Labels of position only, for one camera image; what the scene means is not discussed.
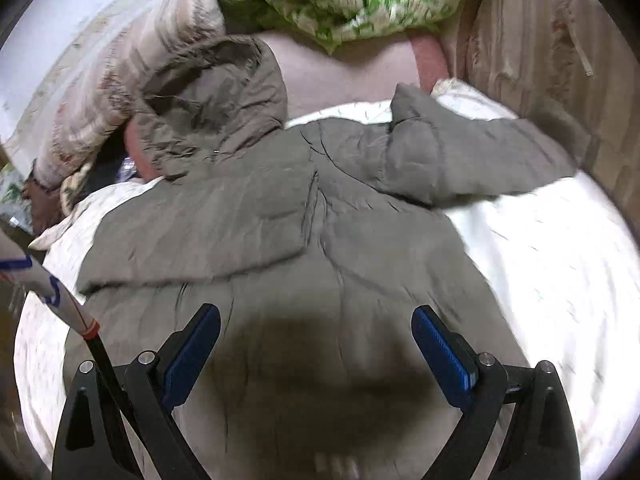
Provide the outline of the olive puffer jacket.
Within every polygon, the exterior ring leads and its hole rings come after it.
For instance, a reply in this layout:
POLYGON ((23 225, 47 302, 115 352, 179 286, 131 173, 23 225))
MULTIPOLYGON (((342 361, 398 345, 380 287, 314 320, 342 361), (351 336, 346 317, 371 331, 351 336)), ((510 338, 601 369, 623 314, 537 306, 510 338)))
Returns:
POLYGON ((119 363, 217 306, 220 337, 177 414, 212 478, 420 478, 457 415, 413 310, 525 361, 445 208, 536 190, 574 160, 531 122, 464 118, 408 84, 377 125, 291 128, 286 104, 254 37, 152 70, 134 125, 162 178, 104 217, 78 288, 119 363))

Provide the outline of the white sleeve with blue marks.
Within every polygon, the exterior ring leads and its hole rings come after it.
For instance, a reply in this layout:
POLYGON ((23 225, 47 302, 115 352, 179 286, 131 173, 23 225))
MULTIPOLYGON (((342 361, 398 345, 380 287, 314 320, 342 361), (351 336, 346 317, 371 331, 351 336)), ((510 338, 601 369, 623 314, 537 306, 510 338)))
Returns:
POLYGON ((84 311, 64 284, 32 256, 25 254, 4 233, 1 233, 0 255, 2 278, 36 294, 61 321, 82 338, 92 339, 98 334, 98 321, 84 311))

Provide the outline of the white patterned bed sheet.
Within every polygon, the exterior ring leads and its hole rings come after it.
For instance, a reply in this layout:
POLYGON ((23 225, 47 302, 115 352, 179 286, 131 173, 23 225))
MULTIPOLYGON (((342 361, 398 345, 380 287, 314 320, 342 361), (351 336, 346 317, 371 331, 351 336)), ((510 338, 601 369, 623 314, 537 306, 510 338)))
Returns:
MULTIPOLYGON (((515 118, 512 110, 456 78, 436 82, 432 96, 471 119, 515 118)), ((76 294, 94 233, 108 212, 160 179, 115 183, 90 194, 70 218, 32 243, 49 249, 44 266, 76 294)), ((577 432, 582 479, 622 469, 638 445, 639 375, 623 354, 639 353, 639 248, 626 222, 588 174, 520 196, 501 196, 445 210, 466 253, 483 273, 529 361, 558 367, 577 432)), ((66 394, 68 328, 29 293, 17 324, 14 374, 30 443, 51 469, 66 394)))

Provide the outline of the brown cloth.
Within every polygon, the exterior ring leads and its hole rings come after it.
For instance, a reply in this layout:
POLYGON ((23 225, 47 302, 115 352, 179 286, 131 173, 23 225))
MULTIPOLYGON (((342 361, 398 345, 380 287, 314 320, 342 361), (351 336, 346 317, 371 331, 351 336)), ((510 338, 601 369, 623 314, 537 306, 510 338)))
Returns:
POLYGON ((64 218, 61 186, 62 182, 56 185, 42 183, 38 178, 37 161, 32 162, 32 169, 24 182, 21 196, 30 203, 32 232, 35 236, 41 235, 64 218))

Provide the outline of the floral cream cloth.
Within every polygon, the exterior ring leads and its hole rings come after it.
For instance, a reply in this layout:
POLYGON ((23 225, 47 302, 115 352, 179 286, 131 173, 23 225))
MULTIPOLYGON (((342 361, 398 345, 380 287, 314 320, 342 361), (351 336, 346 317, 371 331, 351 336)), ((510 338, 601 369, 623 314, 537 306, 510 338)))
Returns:
POLYGON ((95 162, 95 158, 89 158, 77 171, 62 182, 60 187, 60 204, 62 214, 64 214, 65 217, 72 213, 75 205, 80 201, 79 194, 95 162))

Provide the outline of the striped beige pillow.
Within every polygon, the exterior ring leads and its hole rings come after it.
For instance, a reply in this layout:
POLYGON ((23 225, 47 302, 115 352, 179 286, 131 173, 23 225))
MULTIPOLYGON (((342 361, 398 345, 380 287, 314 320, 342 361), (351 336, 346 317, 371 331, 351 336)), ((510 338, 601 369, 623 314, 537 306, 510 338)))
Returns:
POLYGON ((190 44, 224 33, 218 0, 162 0, 110 41, 66 88, 32 172, 57 188, 134 114, 142 79, 190 44))

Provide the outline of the striped beige side cushion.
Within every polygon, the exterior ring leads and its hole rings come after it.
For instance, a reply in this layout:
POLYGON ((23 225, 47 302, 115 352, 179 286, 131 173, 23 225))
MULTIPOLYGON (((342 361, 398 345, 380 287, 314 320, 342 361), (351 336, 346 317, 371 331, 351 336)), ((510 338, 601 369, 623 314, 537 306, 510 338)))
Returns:
POLYGON ((469 82, 556 137, 639 224, 639 63, 598 0, 483 0, 469 82))

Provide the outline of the pink quilted mattress pad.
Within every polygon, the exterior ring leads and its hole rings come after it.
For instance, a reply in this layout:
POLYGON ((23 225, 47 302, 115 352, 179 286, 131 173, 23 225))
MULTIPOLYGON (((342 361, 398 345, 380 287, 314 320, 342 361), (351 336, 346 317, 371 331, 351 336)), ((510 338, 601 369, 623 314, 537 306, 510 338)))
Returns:
POLYGON ((398 84, 431 91, 448 75, 442 48, 427 32, 357 41, 334 55, 287 32, 210 38, 142 79, 124 143, 144 180, 177 180, 292 119, 389 100, 398 84))

